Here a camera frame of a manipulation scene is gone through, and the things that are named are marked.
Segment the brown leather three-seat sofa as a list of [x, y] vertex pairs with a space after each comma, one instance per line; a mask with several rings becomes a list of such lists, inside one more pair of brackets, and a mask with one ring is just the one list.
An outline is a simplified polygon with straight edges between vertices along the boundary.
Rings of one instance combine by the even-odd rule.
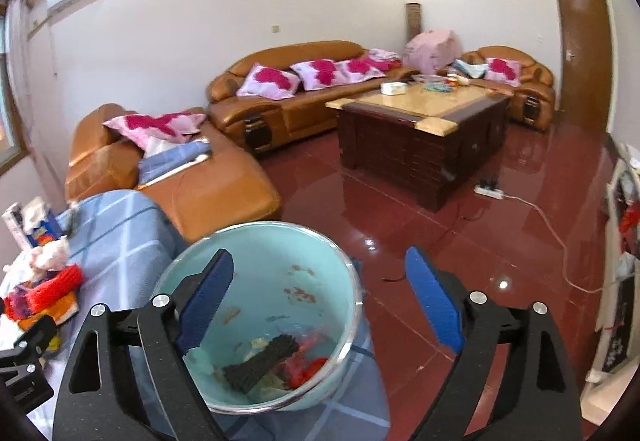
[[334, 112], [326, 105], [341, 98], [358, 98], [380, 88], [385, 82], [408, 82], [418, 71], [399, 62], [390, 64], [382, 76], [347, 85], [323, 86], [308, 90], [299, 84], [283, 100], [259, 94], [241, 94], [254, 66], [265, 66], [272, 80], [293, 75], [298, 63], [326, 61], [346, 63], [367, 57], [368, 50], [349, 40], [320, 40], [260, 50], [235, 62], [215, 77], [206, 88], [209, 119], [238, 146], [254, 154], [280, 148], [336, 126]]

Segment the white milk carton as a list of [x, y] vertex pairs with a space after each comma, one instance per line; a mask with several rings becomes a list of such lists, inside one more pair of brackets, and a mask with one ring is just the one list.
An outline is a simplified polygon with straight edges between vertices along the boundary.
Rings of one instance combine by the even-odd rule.
[[32, 244], [30, 244], [23, 229], [22, 205], [20, 203], [10, 205], [2, 214], [2, 219], [17, 246], [21, 250], [30, 250]]

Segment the white power strip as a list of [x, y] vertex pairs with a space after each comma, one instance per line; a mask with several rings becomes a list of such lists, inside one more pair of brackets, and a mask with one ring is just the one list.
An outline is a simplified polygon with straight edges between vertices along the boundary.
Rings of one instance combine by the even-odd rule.
[[503, 190], [498, 187], [497, 178], [480, 179], [480, 182], [475, 184], [474, 193], [497, 201], [501, 201], [504, 198]]

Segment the light blue trash bucket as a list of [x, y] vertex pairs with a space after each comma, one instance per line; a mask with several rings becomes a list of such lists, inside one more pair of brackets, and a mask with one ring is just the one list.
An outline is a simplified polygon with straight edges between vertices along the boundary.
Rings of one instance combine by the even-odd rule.
[[[341, 386], [362, 316], [362, 289], [350, 258], [332, 239], [281, 221], [249, 222], [219, 230], [188, 247], [157, 281], [171, 294], [203, 271], [218, 249], [231, 253], [233, 279], [201, 345], [184, 358], [195, 386], [216, 414], [254, 415], [309, 409]], [[239, 364], [267, 341], [291, 334], [312, 343], [308, 361], [326, 359], [303, 386], [277, 390], [261, 383], [234, 392], [222, 370]]]

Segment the small dark green packet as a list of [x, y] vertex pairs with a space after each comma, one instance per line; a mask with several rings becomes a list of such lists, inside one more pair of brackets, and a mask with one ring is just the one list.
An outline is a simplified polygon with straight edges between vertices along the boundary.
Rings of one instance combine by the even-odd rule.
[[80, 205], [76, 201], [70, 202], [67, 212], [66, 228], [64, 229], [67, 237], [72, 237], [78, 229]]

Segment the red orange foam net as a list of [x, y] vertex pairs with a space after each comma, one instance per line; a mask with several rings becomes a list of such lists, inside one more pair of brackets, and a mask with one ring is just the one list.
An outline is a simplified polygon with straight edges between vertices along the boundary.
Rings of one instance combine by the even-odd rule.
[[288, 387], [290, 389], [302, 387], [322, 369], [326, 362], [328, 362], [327, 357], [316, 357], [311, 362], [307, 362], [304, 357], [292, 359], [286, 379]]

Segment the folded blue plaid cloth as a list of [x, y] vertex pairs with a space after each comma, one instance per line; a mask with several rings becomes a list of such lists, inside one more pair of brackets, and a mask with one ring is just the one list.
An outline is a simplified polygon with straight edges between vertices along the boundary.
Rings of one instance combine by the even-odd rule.
[[160, 182], [208, 160], [210, 155], [212, 155], [210, 144], [204, 140], [195, 140], [143, 158], [139, 163], [139, 184], [145, 187]]

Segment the purple snack wrapper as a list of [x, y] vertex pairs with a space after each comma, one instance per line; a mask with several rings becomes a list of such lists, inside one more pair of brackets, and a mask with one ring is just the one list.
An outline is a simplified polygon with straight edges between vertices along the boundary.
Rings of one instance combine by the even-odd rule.
[[26, 320], [32, 315], [27, 301], [28, 288], [24, 285], [15, 286], [3, 298], [4, 314], [13, 322]]

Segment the window with white frame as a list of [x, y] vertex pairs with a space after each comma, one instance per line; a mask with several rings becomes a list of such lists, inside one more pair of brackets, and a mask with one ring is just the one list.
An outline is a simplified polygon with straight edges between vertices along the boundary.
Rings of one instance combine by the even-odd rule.
[[1, 175], [28, 155], [6, 62], [6, 5], [1, 6]]

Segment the clear white plastic bag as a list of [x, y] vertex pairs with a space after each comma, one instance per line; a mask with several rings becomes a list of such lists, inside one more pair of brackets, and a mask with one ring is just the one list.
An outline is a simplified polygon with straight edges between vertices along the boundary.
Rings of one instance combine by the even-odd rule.
[[38, 282], [49, 272], [62, 271], [70, 259], [70, 243], [66, 236], [22, 250], [12, 263], [3, 267], [3, 272], [17, 283]]

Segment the dark wood coffee table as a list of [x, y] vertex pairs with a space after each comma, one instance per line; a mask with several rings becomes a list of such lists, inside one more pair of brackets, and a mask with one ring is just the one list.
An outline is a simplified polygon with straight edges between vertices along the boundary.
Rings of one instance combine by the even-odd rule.
[[341, 98], [335, 112], [342, 165], [364, 169], [437, 212], [506, 141], [511, 97], [477, 86]]

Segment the pink floral pillow on chaise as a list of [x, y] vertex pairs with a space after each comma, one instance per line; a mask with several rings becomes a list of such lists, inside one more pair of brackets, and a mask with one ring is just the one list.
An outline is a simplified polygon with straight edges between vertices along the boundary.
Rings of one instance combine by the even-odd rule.
[[111, 118], [103, 126], [117, 131], [124, 138], [146, 150], [152, 138], [182, 144], [200, 133], [206, 120], [203, 113], [167, 113], [160, 116], [126, 114]]

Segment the orange snack wrapper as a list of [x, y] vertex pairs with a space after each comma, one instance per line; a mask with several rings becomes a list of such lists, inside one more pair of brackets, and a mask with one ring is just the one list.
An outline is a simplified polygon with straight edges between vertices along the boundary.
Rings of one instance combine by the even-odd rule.
[[28, 331], [38, 320], [45, 315], [52, 317], [56, 326], [60, 326], [70, 320], [79, 311], [76, 293], [70, 291], [67, 295], [58, 299], [49, 308], [44, 309], [28, 319], [19, 320], [17, 325], [22, 331]]

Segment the pink plastic bag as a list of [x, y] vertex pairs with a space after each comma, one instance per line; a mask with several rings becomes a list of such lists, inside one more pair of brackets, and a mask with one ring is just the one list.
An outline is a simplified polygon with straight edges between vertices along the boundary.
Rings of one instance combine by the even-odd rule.
[[328, 339], [326, 335], [323, 333], [309, 333], [297, 335], [294, 339], [298, 349], [274, 370], [288, 388], [291, 389], [307, 383], [328, 362], [327, 357], [313, 357], [310, 354], [314, 348], [326, 342], [326, 339]]

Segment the blue plaid tablecloth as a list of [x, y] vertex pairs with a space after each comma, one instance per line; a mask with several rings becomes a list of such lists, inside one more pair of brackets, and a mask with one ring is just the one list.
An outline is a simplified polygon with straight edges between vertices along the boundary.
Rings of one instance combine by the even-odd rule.
[[[85, 273], [79, 312], [64, 326], [63, 348], [48, 365], [51, 388], [60, 387], [70, 349], [94, 305], [102, 303], [113, 311], [141, 308], [162, 288], [173, 289], [186, 274], [200, 272], [218, 246], [232, 253], [238, 268], [249, 260], [272, 265], [285, 253], [291, 265], [302, 266], [300, 282], [311, 281], [320, 268], [336, 261], [336, 269], [321, 278], [328, 288], [337, 287], [338, 279], [355, 267], [332, 239], [298, 224], [232, 225], [188, 245], [146, 196], [124, 190], [91, 196], [79, 206], [79, 227], [70, 240], [70, 258]], [[342, 368], [335, 390], [308, 409], [218, 415], [216, 422], [231, 440], [385, 439], [390, 411], [368, 321], [360, 321]]]

